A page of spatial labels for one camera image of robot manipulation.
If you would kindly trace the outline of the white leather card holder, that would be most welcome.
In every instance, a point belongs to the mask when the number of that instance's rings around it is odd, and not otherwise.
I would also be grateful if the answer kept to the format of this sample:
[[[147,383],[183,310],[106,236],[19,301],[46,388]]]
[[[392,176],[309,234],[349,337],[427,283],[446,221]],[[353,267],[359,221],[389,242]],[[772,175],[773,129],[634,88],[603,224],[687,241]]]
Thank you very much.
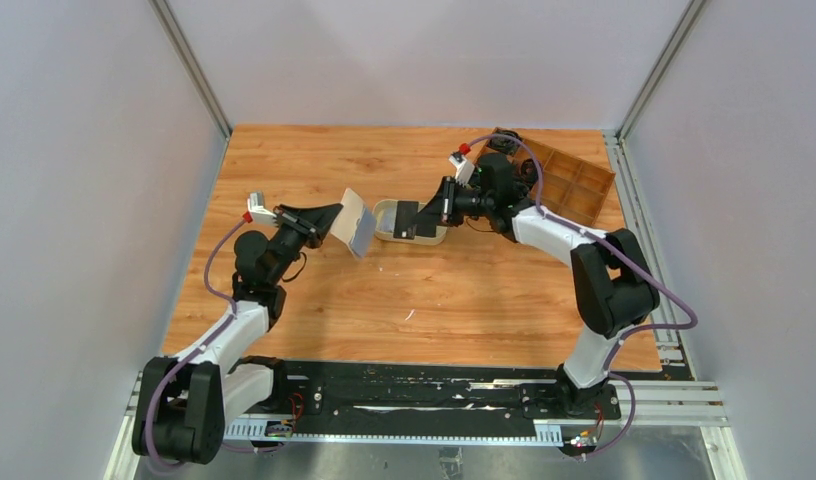
[[[343,243],[354,258],[364,258],[375,235],[375,216],[351,188],[345,189],[340,205],[341,211],[331,226],[330,235]]]

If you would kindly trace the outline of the black card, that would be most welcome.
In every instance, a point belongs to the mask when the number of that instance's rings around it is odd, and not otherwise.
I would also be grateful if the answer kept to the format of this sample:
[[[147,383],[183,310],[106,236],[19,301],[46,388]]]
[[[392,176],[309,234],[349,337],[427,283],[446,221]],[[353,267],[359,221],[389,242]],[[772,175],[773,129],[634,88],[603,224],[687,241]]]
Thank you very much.
[[[415,217],[419,211],[417,201],[399,200],[395,207],[393,237],[399,240],[413,240],[416,235]]]

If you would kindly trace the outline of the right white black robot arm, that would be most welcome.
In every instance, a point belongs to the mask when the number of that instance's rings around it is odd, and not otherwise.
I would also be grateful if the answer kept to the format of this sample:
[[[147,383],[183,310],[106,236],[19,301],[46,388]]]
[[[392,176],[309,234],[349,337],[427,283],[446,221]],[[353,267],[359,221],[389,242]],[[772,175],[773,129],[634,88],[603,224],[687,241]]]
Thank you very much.
[[[442,178],[415,224],[456,227],[468,218],[484,218],[493,232],[570,268],[584,327],[573,353],[556,371],[550,397],[564,415],[582,416],[606,387],[622,334],[660,304],[637,237],[625,228],[588,228],[538,205],[504,154],[484,154],[472,163],[455,153],[450,161],[455,175]]]

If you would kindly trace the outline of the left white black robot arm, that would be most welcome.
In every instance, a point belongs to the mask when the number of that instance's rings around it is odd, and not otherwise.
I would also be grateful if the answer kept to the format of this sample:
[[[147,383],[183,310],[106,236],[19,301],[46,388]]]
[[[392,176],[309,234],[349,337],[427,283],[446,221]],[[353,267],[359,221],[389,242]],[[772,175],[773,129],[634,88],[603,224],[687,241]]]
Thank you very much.
[[[273,210],[252,203],[223,237],[232,241],[235,267],[221,318],[174,356],[152,358],[142,370],[132,449],[166,470],[207,464],[219,452],[228,423],[258,405],[282,411],[290,386],[281,360],[246,356],[280,318],[286,272],[320,247],[342,213],[340,203]]]

